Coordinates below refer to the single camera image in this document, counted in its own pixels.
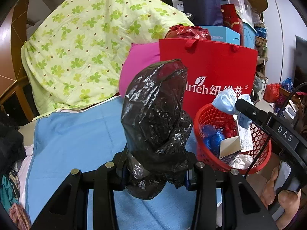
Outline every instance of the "light blue sheet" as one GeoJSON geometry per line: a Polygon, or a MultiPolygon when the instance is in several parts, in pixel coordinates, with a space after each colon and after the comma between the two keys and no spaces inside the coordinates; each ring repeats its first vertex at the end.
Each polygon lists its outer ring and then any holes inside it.
{"type": "MultiPolygon", "coordinates": [[[[41,118],[34,134],[33,158],[26,183],[26,210],[33,223],[73,168],[97,169],[125,147],[120,97],[81,113],[52,113],[41,118]]],[[[187,151],[196,152],[192,131],[187,151]]],[[[119,229],[186,230],[191,226],[196,192],[167,183],[152,200],[136,199],[126,190],[114,192],[119,229]]],[[[92,230],[92,191],[88,230],[92,230]]]]}

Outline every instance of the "pink pillow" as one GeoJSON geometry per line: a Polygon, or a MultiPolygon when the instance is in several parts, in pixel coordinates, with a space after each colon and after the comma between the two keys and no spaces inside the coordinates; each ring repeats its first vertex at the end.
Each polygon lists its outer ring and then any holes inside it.
{"type": "Polygon", "coordinates": [[[124,97],[131,81],[140,71],[153,63],[160,62],[159,42],[131,44],[127,59],[119,77],[119,94],[124,97]]]}

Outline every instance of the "wicker basket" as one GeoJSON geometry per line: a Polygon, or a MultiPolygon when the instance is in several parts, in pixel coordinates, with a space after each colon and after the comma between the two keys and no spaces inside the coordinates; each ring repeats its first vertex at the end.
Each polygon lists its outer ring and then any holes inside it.
{"type": "Polygon", "coordinates": [[[264,25],[264,23],[254,23],[254,27],[263,27],[263,28],[265,28],[266,26],[264,25]]]}
{"type": "Polygon", "coordinates": [[[267,45],[267,41],[267,39],[255,36],[255,46],[257,47],[265,47],[267,45]]]}

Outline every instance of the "navy blue bag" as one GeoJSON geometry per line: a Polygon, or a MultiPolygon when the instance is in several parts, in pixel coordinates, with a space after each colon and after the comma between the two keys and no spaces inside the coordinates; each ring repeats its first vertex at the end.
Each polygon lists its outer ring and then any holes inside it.
{"type": "Polygon", "coordinates": [[[195,26],[223,26],[220,0],[182,0],[184,13],[194,16],[195,26]]]}

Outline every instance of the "plastic storage box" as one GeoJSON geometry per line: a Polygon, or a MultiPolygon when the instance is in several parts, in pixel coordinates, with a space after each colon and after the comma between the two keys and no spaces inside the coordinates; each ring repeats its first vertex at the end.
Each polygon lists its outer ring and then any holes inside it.
{"type": "Polygon", "coordinates": [[[231,44],[240,45],[240,34],[227,27],[221,26],[200,26],[206,28],[210,35],[211,40],[221,41],[231,44]]]}
{"type": "Polygon", "coordinates": [[[248,0],[220,0],[220,2],[221,4],[234,4],[240,18],[253,25],[251,4],[248,0]]]}
{"type": "Polygon", "coordinates": [[[242,20],[244,29],[244,46],[255,49],[255,36],[257,31],[246,20],[242,20]]]}

